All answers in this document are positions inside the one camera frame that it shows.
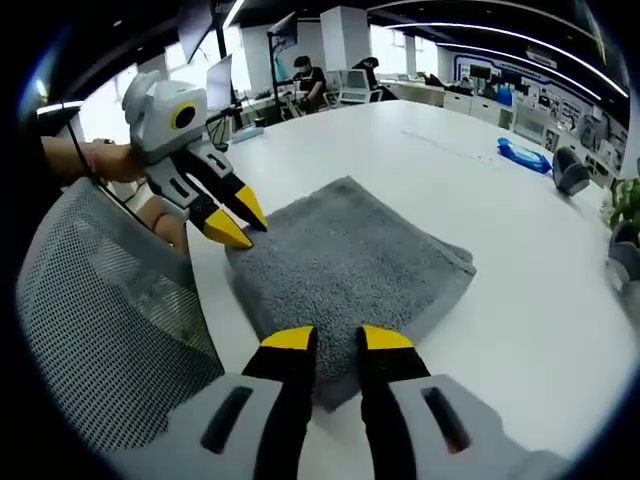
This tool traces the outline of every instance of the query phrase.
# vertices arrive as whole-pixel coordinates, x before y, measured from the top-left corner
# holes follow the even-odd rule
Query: mesh chair back
[[[341,76],[344,88],[369,90],[367,73],[364,70],[343,70]]]
[[[38,228],[16,298],[43,380],[96,450],[148,444],[224,373],[188,259],[87,179]]]

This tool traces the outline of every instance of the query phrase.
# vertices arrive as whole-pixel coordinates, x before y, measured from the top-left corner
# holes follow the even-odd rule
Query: human hand
[[[144,176],[142,163],[131,145],[107,144],[94,141],[88,149],[87,162],[91,171],[108,181],[128,183]]]

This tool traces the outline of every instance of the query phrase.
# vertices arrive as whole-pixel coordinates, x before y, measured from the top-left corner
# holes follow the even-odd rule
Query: cable
[[[202,47],[198,47],[198,50],[200,50],[200,53],[202,53],[202,55],[204,55],[204,59],[207,61],[207,63],[209,62],[209,57],[207,57],[207,54],[204,53],[204,50],[202,50]]]
[[[253,105],[251,105],[251,99],[245,95],[245,97],[240,101],[244,102],[245,100],[247,101],[247,105],[249,105],[249,108],[256,114],[256,117],[259,117],[260,115],[258,114],[258,111],[254,108]]]
[[[220,140],[217,142],[218,144],[222,143],[222,141],[224,140],[224,134],[227,132],[227,122],[225,121],[225,119],[222,119],[221,122],[223,122],[222,135],[220,135]]]
[[[207,126],[207,132],[209,133],[209,141],[211,143],[215,143],[215,136],[218,133],[218,129],[220,128],[220,124],[224,121],[224,117],[221,118],[220,120],[218,120],[218,123],[216,123],[213,127],[213,132],[209,132],[209,127]]]
[[[64,110],[64,102],[60,102],[60,103],[62,104],[62,109]],[[76,153],[78,154],[78,157],[80,157],[80,161],[84,165],[84,168],[87,171],[87,174],[88,174],[89,178],[91,179],[91,181],[93,182],[93,184],[96,185],[100,190],[105,192],[108,196],[110,196],[113,201],[115,201],[118,205],[120,205],[120,207],[122,207],[129,215],[131,215],[146,230],[152,231],[142,220],[140,220],[138,218],[138,216],[135,213],[133,213],[133,211],[127,206],[126,203],[124,203],[122,200],[120,200],[117,195],[115,195],[111,190],[109,190],[108,188],[104,187],[100,183],[100,178],[96,174],[93,173],[93,170],[91,170],[91,168],[89,167],[89,162],[87,162],[87,159],[85,158],[84,153],[82,153],[82,149],[80,148],[80,144],[78,143],[78,138],[76,137],[76,134],[73,131],[73,127],[71,127],[71,121],[70,120],[67,120],[67,128],[69,129],[69,133],[71,134],[71,140],[73,141],[73,146],[76,149]]]

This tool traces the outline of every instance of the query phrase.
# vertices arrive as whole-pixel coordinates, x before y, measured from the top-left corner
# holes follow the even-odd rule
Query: folded towel
[[[350,177],[274,212],[268,232],[249,236],[250,250],[226,251],[235,292],[260,339],[318,328],[315,395],[329,411],[359,391],[360,325],[418,342],[476,272],[468,251],[414,227]]]

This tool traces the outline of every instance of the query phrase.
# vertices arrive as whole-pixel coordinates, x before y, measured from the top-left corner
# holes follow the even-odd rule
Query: white desk surface
[[[602,191],[566,201],[550,177],[496,153],[506,136],[475,118],[403,101],[308,115],[232,145],[228,156],[265,214],[351,175],[417,227],[473,253],[478,273],[417,347],[496,409],[529,449],[578,454],[636,368],[633,330],[605,276]],[[221,245],[189,226],[202,308],[225,369],[240,372],[258,340],[228,281]],[[373,478],[360,396],[314,411],[300,478]]]

